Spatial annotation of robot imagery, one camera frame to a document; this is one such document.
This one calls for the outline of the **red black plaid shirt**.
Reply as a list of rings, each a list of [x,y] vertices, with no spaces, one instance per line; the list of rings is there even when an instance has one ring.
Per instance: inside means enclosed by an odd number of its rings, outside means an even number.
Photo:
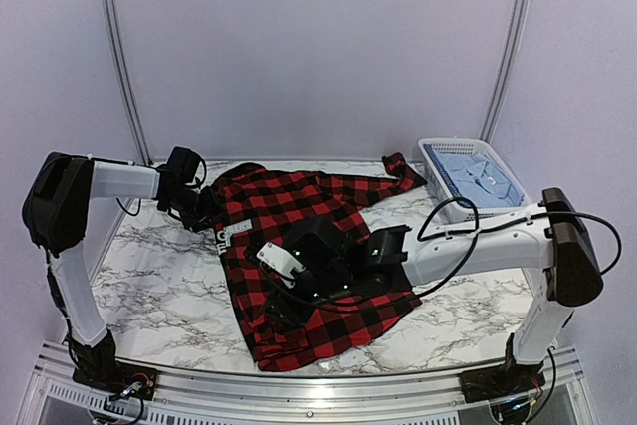
[[[362,210],[423,187],[395,153],[381,177],[243,163],[212,184],[214,232],[233,311],[263,371],[292,371],[367,345],[419,299],[402,268],[403,226]]]

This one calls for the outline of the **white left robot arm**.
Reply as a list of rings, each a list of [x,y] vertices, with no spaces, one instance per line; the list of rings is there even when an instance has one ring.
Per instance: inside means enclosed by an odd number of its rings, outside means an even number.
[[[76,343],[94,348],[107,336],[84,256],[91,201],[153,200],[159,211],[186,230],[199,232],[212,226],[218,209],[211,188],[196,177],[204,167],[199,154],[179,146],[156,167],[61,152],[47,156],[27,194],[22,217],[32,242],[45,251]]]

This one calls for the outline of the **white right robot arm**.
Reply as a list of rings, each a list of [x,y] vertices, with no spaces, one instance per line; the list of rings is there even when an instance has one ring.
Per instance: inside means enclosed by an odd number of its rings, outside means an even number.
[[[507,344],[493,375],[504,393],[531,378],[532,366],[574,310],[602,292],[603,271],[586,221],[559,188],[539,202],[507,214],[433,228],[424,223],[374,231],[355,242],[323,218],[295,226],[283,245],[265,243],[258,266],[274,283],[269,311],[300,326],[316,313],[337,319],[399,318],[452,279],[512,269],[530,270],[531,306]]]

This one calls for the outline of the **white plastic basket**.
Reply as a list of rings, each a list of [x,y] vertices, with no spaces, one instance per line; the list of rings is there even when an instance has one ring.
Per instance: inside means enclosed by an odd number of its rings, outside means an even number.
[[[422,176],[440,202],[451,197],[471,200],[443,208],[450,223],[491,218],[532,204],[531,197],[498,154],[485,142],[468,138],[423,138]]]

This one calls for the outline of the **light blue shirt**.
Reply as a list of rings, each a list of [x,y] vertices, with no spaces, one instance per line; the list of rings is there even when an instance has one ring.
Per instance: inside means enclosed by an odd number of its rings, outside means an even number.
[[[432,150],[430,156],[450,192],[468,198],[478,208],[519,207],[526,199],[510,177],[484,154]]]

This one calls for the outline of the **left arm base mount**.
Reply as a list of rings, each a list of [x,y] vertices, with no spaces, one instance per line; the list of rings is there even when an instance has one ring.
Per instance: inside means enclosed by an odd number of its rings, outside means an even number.
[[[154,396],[158,371],[148,366],[122,362],[116,358],[112,333],[95,346],[83,345],[69,336],[68,351],[75,370],[73,380],[81,385],[122,394],[135,383],[141,385],[136,394],[143,400]]]

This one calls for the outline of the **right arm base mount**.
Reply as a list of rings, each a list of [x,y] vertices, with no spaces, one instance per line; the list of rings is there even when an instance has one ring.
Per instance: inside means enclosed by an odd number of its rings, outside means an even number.
[[[536,390],[545,385],[541,363],[517,363],[514,358],[513,334],[507,340],[505,360],[502,364],[463,371],[459,380],[466,403],[507,397]]]

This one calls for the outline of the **aluminium front frame rail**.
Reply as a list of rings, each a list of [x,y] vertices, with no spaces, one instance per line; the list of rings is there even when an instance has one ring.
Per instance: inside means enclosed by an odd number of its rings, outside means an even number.
[[[513,405],[508,398],[467,402],[464,367],[332,377],[154,368],[145,424],[494,424]],[[136,404],[107,405],[105,392],[74,382],[72,374],[66,348],[44,343],[16,423],[134,419]]]

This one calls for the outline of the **left aluminium corner post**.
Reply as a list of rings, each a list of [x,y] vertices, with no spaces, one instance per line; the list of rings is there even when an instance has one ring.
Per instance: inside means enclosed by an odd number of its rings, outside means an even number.
[[[136,154],[142,164],[151,165],[153,158],[150,154],[135,97],[133,81],[127,64],[116,0],[102,0],[102,4],[105,14],[107,40],[113,59],[115,76]]]

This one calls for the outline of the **aluminium corner post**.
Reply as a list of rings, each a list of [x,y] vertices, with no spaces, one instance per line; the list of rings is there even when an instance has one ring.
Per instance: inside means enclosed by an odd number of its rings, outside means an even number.
[[[510,77],[524,34],[529,1],[514,0],[513,2],[501,60],[479,136],[479,139],[486,143],[490,143],[493,140],[498,121],[504,109]]]
[[[127,64],[116,0],[102,0],[102,4],[105,14],[107,40],[113,59],[115,76],[136,154],[142,164],[151,165],[153,158],[150,154],[135,97],[133,81]]]

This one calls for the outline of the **right aluminium corner post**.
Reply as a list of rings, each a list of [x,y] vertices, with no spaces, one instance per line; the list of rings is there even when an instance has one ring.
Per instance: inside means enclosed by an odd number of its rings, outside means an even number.
[[[479,136],[479,139],[486,143],[490,143],[493,140],[498,121],[504,109],[510,77],[524,34],[529,1],[514,0],[513,2],[501,60]]]

